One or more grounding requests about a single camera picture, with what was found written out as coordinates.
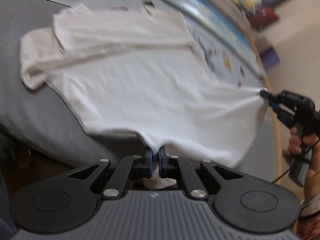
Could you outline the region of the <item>person's right hand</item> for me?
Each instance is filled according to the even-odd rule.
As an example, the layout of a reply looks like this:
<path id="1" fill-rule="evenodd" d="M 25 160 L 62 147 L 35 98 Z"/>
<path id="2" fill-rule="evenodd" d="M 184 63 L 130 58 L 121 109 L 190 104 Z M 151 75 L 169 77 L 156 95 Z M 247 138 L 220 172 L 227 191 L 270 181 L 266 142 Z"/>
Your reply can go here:
<path id="1" fill-rule="evenodd" d="M 295 127 L 290 130 L 290 134 L 289 145 L 282 151 L 282 156 L 288 164 L 291 163 L 294 155 L 301 154 L 302 144 L 313 146 L 312 161 L 306 176 L 306 185 L 304 186 L 304 202 L 306 204 L 319 194 L 319 137 L 316 134 L 312 134 L 301 139 L 297 135 Z"/>

